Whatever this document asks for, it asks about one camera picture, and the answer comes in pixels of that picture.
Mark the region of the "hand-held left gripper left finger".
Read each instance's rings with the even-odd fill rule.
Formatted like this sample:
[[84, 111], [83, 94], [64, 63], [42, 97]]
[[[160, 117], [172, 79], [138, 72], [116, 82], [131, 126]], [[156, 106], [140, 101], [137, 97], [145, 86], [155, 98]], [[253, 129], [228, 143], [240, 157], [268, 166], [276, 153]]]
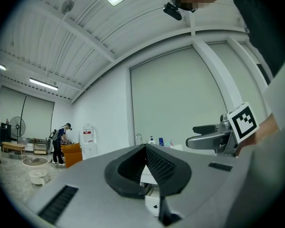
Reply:
[[140, 185], [141, 175], [146, 166], [144, 144], [114, 159], [104, 170], [106, 183], [120, 196], [144, 199], [145, 189]]

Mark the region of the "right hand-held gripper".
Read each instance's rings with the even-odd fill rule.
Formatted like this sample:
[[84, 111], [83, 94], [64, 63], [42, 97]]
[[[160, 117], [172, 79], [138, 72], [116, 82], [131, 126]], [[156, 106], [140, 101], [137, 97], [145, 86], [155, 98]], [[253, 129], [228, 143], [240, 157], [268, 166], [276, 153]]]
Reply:
[[244, 102], [220, 117], [217, 130], [220, 136], [215, 139], [216, 125], [194, 126], [194, 133], [200, 134], [186, 140], [191, 152], [203, 155], [235, 156], [240, 143], [259, 129], [255, 114], [248, 102]]

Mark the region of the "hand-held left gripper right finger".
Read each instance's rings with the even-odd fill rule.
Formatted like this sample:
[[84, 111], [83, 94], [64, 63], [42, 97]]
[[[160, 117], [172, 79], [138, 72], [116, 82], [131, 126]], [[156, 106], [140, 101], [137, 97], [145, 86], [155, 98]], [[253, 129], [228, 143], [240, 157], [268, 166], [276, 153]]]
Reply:
[[192, 175], [190, 166], [153, 145], [145, 145], [146, 166], [160, 189], [160, 196], [176, 195], [189, 183]]

